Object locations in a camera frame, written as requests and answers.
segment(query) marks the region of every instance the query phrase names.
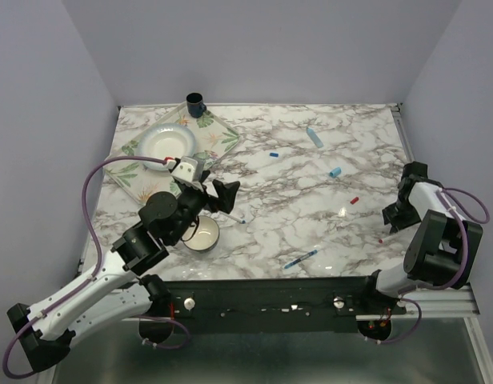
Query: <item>white bowl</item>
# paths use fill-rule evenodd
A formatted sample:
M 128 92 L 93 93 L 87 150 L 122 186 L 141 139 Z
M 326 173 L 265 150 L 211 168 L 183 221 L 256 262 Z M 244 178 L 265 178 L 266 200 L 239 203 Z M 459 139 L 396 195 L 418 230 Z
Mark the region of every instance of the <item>white bowl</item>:
M 184 242 L 184 245 L 191 250 L 207 252 L 215 248 L 216 244 L 218 244 L 220 227 L 215 220 L 208 216 L 198 216 L 198 220 L 198 228 L 193 238 L 191 238 L 191 235 L 194 233 L 195 227 L 190 226 L 181 240 Z
M 192 156 L 197 147 L 197 141 L 193 132 L 179 124 L 160 124 L 152 126 L 140 139 L 138 144 L 138 156 L 148 158 L 181 158 Z M 152 170 L 168 170 L 163 164 L 157 162 L 143 162 Z

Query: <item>white marble surface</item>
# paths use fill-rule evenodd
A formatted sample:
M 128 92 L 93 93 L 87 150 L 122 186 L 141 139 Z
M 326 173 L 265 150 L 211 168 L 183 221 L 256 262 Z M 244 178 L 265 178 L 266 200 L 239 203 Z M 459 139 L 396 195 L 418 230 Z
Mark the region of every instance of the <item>white marble surface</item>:
M 381 210 L 395 201 L 406 161 L 389 106 L 210 106 L 237 128 L 242 141 L 211 168 L 210 180 L 239 180 L 233 214 L 241 225 L 213 215 L 219 244 L 194 254 L 183 244 L 149 273 L 166 280 L 295 278 L 370 274 L 402 260 L 412 233 L 379 244 L 389 227 Z M 112 150 L 131 140 L 171 108 L 122 108 Z M 324 143 L 306 134 L 312 127 Z M 278 158 L 269 156 L 279 153 Z M 329 172 L 340 166 L 338 178 Z M 359 201 L 349 201 L 358 196 Z M 138 221 L 140 208 L 105 177 L 94 225 L 104 250 Z M 288 270 L 306 252 L 319 252 Z M 95 262 L 87 248 L 83 269 Z

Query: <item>blue cup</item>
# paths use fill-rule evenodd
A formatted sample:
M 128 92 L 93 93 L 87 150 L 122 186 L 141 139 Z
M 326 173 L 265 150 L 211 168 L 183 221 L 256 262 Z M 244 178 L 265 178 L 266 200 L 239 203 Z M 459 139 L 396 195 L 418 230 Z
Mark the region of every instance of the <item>blue cup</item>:
M 186 96 L 186 104 L 192 118 L 200 118 L 207 110 L 201 94 L 188 94 Z

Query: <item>tray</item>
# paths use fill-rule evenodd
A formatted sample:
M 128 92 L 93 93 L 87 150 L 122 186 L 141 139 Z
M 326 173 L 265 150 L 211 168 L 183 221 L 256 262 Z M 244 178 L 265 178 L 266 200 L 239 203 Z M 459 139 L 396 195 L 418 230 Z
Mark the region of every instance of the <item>tray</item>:
M 175 122 L 187 126 L 193 132 L 197 141 L 194 157 L 204 161 L 204 170 L 208 170 L 223 155 L 232 150 L 240 139 L 237 130 L 209 110 L 200 118 L 192 118 L 188 113 L 185 102 L 160 118 L 152 126 L 167 122 Z M 116 158 L 125 154 L 134 155 L 144 133 L 145 131 L 130 140 L 120 150 L 112 152 L 109 158 Z M 167 191 L 176 197 L 181 192 L 169 172 L 150 170 L 141 162 L 129 160 L 113 162 L 105 166 L 104 170 L 141 205 L 145 205 L 148 198 L 156 192 Z

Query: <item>wall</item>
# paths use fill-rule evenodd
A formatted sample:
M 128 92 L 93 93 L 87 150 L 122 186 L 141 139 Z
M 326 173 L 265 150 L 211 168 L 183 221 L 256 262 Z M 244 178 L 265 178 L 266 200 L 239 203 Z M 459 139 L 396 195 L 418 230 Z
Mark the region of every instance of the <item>wall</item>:
M 401 102 L 459 0 L 63 0 L 120 105 Z
M 493 0 L 463 0 L 412 86 L 403 117 L 415 157 L 430 165 L 431 177 L 474 192 L 491 210 L 471 282 L 493 359 Z
M 9 382 L 8 308 L 74 277 L 86 233 L 82 182 L 109 151 L 116 118 L 63 4 L 0 1 L 0 383 Z M 26 372 L 17 350 L 11 366 Z

